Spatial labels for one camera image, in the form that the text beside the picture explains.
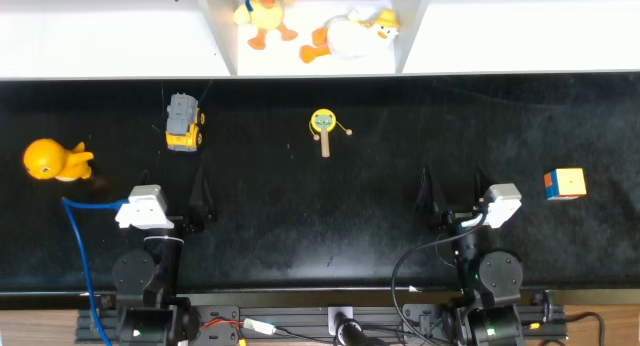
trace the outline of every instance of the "white connector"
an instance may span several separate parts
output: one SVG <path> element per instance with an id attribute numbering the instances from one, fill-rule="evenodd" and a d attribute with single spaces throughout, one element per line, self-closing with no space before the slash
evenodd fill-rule
<path id="1" fill-rule="evenodd" d="M 129 203 L 122 205 L 116 221 L 120 228 L 134 226 L 142 230 L 171 229 L 173 222 L 167 219 L 167 202 L 158 185 L 136 186 L 129 195 Z"/>
<path id="2" fill-rule="evenodd" d="M 273 335 L 274 333 L 276 333 L 276 327 L 273 326 L 272 324 L 268 324 L 266 322 L 262 322 L 262 321 L 258 321 L 250 318 L 244 319 L 244 323 L 242 324 L 242 327 L 249 330 L 256 331 L 256 332 L 260 332 L 261 334 L 265 334 L 265 335 Z"/>

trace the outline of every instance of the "wooden floor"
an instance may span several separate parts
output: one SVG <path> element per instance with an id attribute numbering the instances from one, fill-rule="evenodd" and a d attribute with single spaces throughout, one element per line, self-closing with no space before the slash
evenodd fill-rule
<path id="1" fill-rule="evenodd" d="M 640 345 L 640 305 L 566 307 L 568 315 L 585 311 L 597 312 L 604 318 L 605 345 Z M 76 316 L 76 311 L 2 311 L 0 346 L 73 345 Z M 570 324 L 569 340 L 563 342 L 573 346 L 597 346 L 598 322 L 593 318 L 587 318 Z M 527 346 L 540 344 L 541 342 L 527 342 Z"/>

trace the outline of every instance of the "wooden handle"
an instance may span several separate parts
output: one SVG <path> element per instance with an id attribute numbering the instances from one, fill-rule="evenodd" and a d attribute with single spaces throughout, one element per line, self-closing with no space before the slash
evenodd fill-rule
<path id="1" fill-rule="evenodd" d="M 322 157 L 329 157 L 329 131 L 326 128 L 322 128 L 320 131 L 320 146 L 322 147 Z"/>

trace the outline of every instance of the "toy truck wheel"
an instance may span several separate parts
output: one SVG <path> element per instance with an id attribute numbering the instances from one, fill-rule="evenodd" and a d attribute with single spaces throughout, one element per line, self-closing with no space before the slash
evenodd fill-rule
<path id="1" fill-rule="evenodd" d="M 204 122 L 206 121 L 206 117 L 204 116 L 204 112 L 198 110 L 198 124 L 199 125 L 204 125 Z"/>

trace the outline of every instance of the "stuffed animal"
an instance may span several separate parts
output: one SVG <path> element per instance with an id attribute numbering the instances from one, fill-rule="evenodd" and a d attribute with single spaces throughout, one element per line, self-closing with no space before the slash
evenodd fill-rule
<path id="1" fill-rule="evenodd" d="M 282 0 L 291 3 L 293 0 Z M 284 25 L 284 9 L 280 0 L 245 0 L 233 14 L 233 21 L 238 25 L 251 23 L 258 28 L 258 35 L 249 40 L 249 46 L 256 50 L 264 50 L 265 38 L 269 30 L 277 29 L 284 41 L 298 37 L 298 33 Z"/>
<path id="2" fill-rule="evenodd" d="M 40 139 L 27 147 L 23 162 L 29 175 L 38 180 L 55 177 L 60 181 L 74 181 L 91 176 L 87 161 L 92 159 L 93 154 L 84 151 L 84 142 L 73 150 L 66 150 L 54 140 Z"/>
<path id="3" fill-rule="evenodd" d="M 357 12 L 347 17 L 334 17 L 326 27 L 313 32 L 313 44 L 316 47 L 302 46 L 300 58 L 308 64 L 317 57 L 329 54 L 340 59 L 363 57 L 388 48 L 399 28 L 396 13 L 390 9 L 382 10 L 371 22 L 361 21 Z"/>

